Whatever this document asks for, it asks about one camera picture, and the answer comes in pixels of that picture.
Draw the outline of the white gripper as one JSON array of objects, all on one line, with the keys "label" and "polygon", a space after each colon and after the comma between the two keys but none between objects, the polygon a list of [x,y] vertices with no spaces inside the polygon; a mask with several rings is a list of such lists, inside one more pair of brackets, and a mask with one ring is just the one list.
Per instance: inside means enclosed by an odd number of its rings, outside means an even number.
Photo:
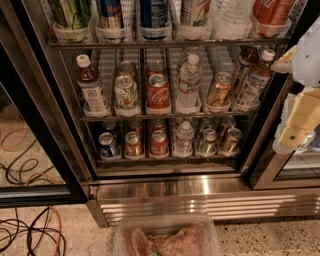
[{"label": "white gripper", "polygon": [[[292,72],[296,46],[291,47],[271,65],[271,70]],[[278,154],[295,151],[307,135],[320,124],[320,88],[305,87],[298,95],[289,93],[281,114],[281,123],[274,135],[272,149]]]}]

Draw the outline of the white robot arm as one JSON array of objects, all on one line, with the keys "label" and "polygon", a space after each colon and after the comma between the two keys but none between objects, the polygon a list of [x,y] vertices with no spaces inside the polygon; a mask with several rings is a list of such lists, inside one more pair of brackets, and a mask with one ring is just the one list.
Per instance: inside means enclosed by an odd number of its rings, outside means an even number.
[{"label": "white robot arm", "polygon": [[276,153],[289,154],[320,124],[320,17],[271,69],[291,73],[304,86],[297,95],[287,96],[272,145]]}]

